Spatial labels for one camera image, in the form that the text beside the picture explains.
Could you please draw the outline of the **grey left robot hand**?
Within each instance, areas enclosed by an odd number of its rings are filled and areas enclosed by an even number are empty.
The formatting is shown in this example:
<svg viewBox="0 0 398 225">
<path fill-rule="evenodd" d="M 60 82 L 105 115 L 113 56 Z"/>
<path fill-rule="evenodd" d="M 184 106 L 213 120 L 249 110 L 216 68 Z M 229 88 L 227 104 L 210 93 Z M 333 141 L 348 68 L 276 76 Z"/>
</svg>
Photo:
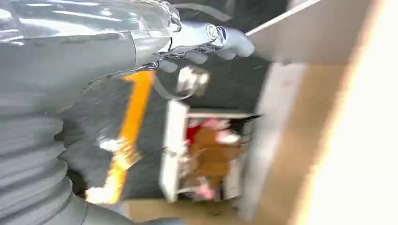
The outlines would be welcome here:
<svg viewBox="0 0 398 225">
<path fill-rule="evenodd" d="M 3 0 L 0 114 L 59 112 L 101 76 L 173 72 L 167 58 L 248 57 L 243 32 L 183 21 L 164 0 Z"/>
</svg>

